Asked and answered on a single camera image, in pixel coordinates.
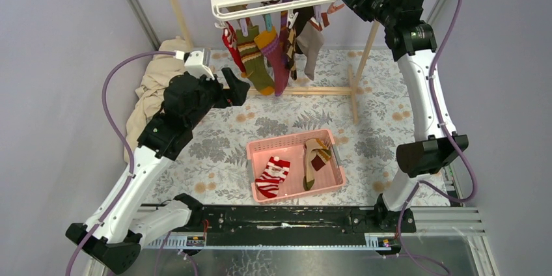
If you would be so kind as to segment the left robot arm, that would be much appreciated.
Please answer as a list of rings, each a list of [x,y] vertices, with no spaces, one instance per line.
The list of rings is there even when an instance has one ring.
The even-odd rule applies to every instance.
[[[136,261],[149,243],[183,227],[200,227],[202,204],[187,194],[175,196],[150,215],[136,218],[139,207],[156,180],[193,138],[193,129],[213,108],[242,106],[250,85],[230,68],[222,69],[225,85],[216,77],[189,72],[169,81],[160,110],[138,138],[137,148],[123,175],[84,223],[72,223],[66,237],[114,274]]]

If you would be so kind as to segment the grey sock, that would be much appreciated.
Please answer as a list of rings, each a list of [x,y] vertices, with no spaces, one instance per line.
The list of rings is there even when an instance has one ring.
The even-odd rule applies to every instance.
[[[304,74],[314,81],[318,54],[324,44],[324,36],[319,26],[309,20],[298,34],[296,42],[302,54],[306,56]]]

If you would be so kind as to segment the beige striped patchwork sock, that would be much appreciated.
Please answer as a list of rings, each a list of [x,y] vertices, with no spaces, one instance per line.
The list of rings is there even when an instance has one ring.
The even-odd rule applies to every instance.
[[[318,138],[309,139],[304,144],[304,177],[303,189],[310,191],[315,183],[315,172],[325,167],[332,158],[329,147]]]

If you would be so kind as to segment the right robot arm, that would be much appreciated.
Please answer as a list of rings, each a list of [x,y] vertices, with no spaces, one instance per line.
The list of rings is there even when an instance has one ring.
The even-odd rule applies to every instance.
[[[388,232],[415,186],[450,165],[469,144],[447,114],[434,58],[437,42],[421,19],[424,0],[342,0],[363,21],[378,22],[399,67],[412,107],[414,142],[396,149],[398,172],[374,207],[376,228]]]

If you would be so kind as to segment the red white santa sock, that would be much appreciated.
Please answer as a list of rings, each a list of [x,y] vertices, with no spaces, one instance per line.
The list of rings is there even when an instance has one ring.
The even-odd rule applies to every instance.
[[[255,178],[255,186],[262,196],[271,199],[278,195],[280,185],[290,172],[290,165],[290,161],[278,156],[269,158],[260,176]]]

